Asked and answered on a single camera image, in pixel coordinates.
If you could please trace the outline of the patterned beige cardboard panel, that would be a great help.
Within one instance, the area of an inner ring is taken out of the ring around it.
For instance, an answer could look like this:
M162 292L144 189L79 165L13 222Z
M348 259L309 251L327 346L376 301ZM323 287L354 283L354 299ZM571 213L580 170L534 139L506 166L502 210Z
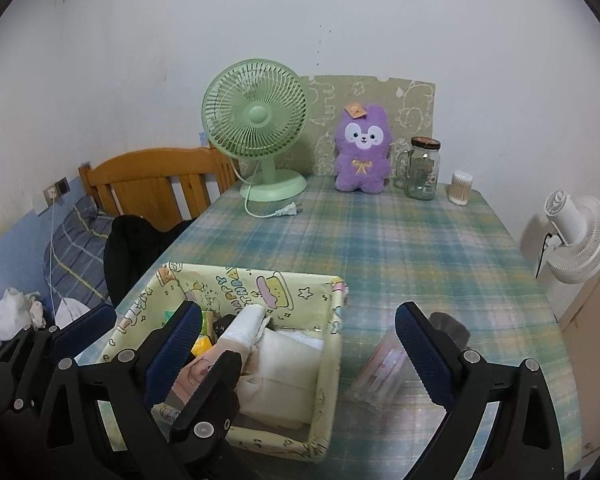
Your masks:
M312 76L308 84L309 116L302 136L284 156L290 169L302 174L332 176L337 154L334 134L344 108L352 103L384 108L393 141L389 158L410 146L413 136L432 136L434 94L431 82L375 76Z

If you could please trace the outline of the black garment on chair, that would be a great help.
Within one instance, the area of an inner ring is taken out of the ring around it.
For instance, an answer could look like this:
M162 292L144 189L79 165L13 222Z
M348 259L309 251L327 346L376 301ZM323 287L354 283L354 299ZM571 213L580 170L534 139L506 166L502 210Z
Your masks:
M104 277L114 307L192 223L186 220L160 231L134 214L114 218L104 250Z

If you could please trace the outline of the yellow cartoon fabric storage box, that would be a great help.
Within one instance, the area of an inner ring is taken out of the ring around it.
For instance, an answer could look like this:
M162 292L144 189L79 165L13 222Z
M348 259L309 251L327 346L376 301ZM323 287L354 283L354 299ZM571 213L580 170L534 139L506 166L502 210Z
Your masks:
M268 324L258 339L270 328L298 330L323 341L313 416L309 424L296 430L263 425L243 415L238 400L238 417L228 440L251 452L317 463L326 456L332 436L347 291L339 276L169 262L145 282L133 302L120 307L116 326L84 351L80 361L99 364L124 349L140 348L151 332L164 326L163 313L175 312L185 300L198 304L201 311L212 311L217 321L228 318L230 323L248 304L262 304ZM179 411L166 400L154 409L167 424L172 424Z

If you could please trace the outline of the crumpled white cloth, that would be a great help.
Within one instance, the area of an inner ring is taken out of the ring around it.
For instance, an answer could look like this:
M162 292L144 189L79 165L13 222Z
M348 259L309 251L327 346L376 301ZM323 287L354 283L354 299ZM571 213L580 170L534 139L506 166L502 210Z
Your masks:
M20 330L28 327L35 330L46 327L40 294L24 294L18 289L7 287L0 300L0 341L9 341Z

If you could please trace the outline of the white cloth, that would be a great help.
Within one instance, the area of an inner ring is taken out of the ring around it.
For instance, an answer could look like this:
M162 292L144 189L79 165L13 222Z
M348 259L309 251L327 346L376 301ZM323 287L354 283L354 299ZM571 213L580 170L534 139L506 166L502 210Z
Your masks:
M28 327L35 330L46 327L40 294L24 294L18 289L7 287L0 300L0 341L9 341L20 330Z
M230 348L236 348L238 352L249 354L266 324L268 324L266 307L262 304L248 304L224 330L219 341Z

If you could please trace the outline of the wall power outlet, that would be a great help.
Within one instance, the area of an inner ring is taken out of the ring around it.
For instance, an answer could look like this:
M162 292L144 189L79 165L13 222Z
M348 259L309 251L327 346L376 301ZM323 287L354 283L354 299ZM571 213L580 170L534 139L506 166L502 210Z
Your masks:
M43 191L46 204L52 206L61 197L64 197L70 191L70 184L67 178L62 178L56 181Z

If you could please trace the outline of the green desk fan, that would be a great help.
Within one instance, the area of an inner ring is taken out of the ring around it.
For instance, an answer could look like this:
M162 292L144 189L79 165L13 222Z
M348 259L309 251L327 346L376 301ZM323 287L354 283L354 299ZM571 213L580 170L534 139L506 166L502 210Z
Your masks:
M223 70L209 84L201 120L210 143L231 159L259 164L240 194L279 202L300 194L306 178L276 166L275 157L299 139L308 119L306 89L279 62L250 58Z

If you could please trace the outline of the yellow black packet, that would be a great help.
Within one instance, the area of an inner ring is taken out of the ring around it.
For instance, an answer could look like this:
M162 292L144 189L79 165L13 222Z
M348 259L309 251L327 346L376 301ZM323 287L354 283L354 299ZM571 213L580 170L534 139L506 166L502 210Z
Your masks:
M190 349L190 353L192 354L192 356L194 358L198 358L198 356L202 356L204 353L209 351L212 347L213 347L212 340L206 335L201 335L196 339L193 347Z

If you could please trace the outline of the clear plastic zip bag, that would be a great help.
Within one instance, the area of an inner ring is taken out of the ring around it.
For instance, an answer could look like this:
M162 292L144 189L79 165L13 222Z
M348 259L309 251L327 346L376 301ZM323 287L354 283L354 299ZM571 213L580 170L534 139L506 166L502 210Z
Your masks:
M392 404L401 387L418 382L415 367L396 330L389 328L355 377L346 397L370 410L383 411Z

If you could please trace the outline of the blue striped pillow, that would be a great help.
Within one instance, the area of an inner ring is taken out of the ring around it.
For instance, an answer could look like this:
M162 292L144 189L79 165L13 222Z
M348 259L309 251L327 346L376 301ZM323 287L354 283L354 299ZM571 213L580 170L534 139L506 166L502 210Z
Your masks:
M88 308L108 300L104 253L111 225L112 218L91 196L83 196L56 226L46 247L43 269L54 312L66 298Z

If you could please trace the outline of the cotton swab container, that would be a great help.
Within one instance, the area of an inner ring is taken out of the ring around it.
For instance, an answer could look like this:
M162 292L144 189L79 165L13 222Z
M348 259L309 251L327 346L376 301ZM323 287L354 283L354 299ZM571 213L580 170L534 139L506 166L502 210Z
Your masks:
M471 174L462 170L455 170L448 188L449 201L458 206L466 206L473 183L474 178Z

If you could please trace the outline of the glass mason jar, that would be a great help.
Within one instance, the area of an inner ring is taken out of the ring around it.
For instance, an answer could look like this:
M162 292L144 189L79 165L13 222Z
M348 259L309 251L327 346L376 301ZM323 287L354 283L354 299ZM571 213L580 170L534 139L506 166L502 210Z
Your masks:
M437 191L441 143L413 136L410 147L394 159L394 185L414 200L433 200Z

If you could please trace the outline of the grey knitted pouch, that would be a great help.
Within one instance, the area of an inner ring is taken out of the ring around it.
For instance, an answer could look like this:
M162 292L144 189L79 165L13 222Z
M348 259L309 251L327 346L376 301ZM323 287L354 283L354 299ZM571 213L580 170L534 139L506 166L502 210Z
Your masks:
M446 333L460 350L468 347L470 331L456 318L444 312L432 312L429 322L436 330Z

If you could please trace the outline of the plaid tablecloth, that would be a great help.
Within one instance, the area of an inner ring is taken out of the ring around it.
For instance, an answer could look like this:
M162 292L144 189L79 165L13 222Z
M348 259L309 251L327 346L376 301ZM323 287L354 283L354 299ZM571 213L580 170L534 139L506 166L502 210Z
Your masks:
M517 242L486 200L465 207L438 187L429 202L388 186L378 195L339 193L333 177L310 177L294 217L255 219L239 185L221 195L159 257L164 262L339 275L349 286L332 440L318 464L240 458L262 479L402 479L441 422L419 382L408 382L387 411L373 414L346 398L350 383L412 300L446 312L470 331L469 347L487 361L541 364L558 417L565 470L581 458L576 382L558 324Z

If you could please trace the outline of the purple plush bear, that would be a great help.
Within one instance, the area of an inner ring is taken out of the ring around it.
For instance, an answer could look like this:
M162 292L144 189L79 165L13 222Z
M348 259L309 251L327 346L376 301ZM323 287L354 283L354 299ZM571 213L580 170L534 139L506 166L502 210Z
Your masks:
M335 188L339 192L380 194L390 177L392 133L385 109L364 106L366 114L352 118L344 110L334 134L337 156Z

